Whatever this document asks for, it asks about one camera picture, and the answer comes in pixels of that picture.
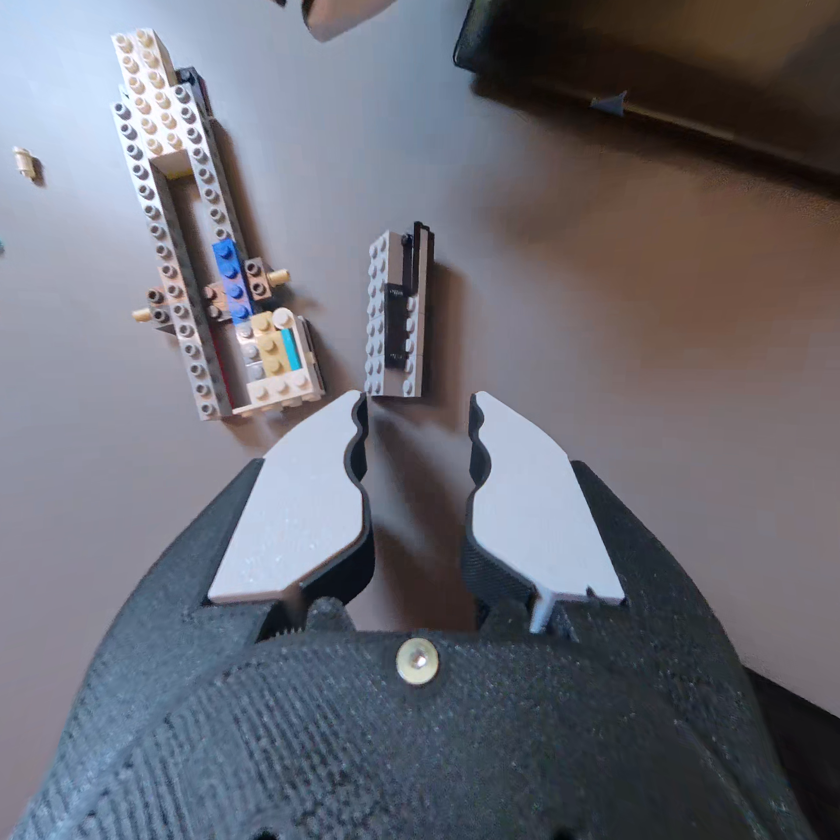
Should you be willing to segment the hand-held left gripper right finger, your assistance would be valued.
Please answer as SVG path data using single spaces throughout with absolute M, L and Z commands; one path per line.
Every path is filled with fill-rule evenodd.
M 541 634 L 561 602 L 626 600 L 571 461 L 538 425 L 488 392 L 470 397 L 461 574 L 477 623 L 501 602 Z

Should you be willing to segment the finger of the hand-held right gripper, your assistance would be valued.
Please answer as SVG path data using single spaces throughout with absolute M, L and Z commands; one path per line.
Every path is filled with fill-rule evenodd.
M 385 11 L 394 1 L 302 1 L 309 33 L 325 43 Z

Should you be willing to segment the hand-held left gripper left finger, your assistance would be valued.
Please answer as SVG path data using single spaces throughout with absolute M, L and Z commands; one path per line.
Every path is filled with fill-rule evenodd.
M 366 395 L 348 391 L 266 452 L 207 597 L 214 604 L 276 600 L 293 586 L 308 601 L 346 604 L 375 567 L 367 470 Z

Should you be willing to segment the small grey black lego assembly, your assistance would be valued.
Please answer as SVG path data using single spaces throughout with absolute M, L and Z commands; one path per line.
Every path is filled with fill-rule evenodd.
M 386 230 L 369 248 L 364 390 L 373 397 L 414 400 L 424 385 L 427 280 L 434 233 L 415 222 Z

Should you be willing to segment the long grey lego assembly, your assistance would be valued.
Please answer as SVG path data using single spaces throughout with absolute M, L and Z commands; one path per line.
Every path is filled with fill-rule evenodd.
M 204 421 L 321 400 L 308 322 L 281 306 L 288 272 L 246 253 L 203 80 L 151 28 L 111 42 L 113 121 L 159 276 L 134 320 L 174 338 Z

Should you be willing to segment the black flat device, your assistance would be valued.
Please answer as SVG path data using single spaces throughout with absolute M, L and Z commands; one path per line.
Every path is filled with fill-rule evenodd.
M 454 63 L 838 183 L 838 1 L 471 2 Z

